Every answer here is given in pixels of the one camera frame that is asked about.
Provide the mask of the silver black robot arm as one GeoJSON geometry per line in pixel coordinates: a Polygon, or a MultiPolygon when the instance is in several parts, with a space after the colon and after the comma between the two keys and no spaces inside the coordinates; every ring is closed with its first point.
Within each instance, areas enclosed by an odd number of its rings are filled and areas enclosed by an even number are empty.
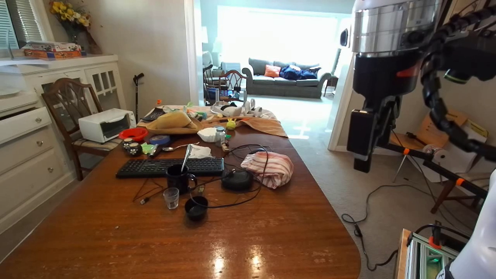
{"type": "Polygon", "coordinates": [[[495,19],[496,7],[444,20],[442,5],[444,0],[355,0],[349,34],[354,90],[365,98],[351,115],[348,151],[355,169],[371,169],[374,149],[389,141],[402,96],[414,89],[422,90],[433,123],[454,146],[496,160],[495,146],[472,140],[448,118],[441,96],[444,78],[464,84],[496,76],[495,34],[479,28],[495,19]]]}

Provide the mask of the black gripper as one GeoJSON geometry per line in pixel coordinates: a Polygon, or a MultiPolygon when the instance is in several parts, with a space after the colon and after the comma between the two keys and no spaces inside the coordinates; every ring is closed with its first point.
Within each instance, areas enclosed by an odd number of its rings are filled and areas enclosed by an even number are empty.
{"type": "Polygon", "coordinates": [[[402,100],[366,100],[351,113],[348,151],[354,155],[354,169],[369,172],[377,146],[386,146],[396,126],[402,100]]]}

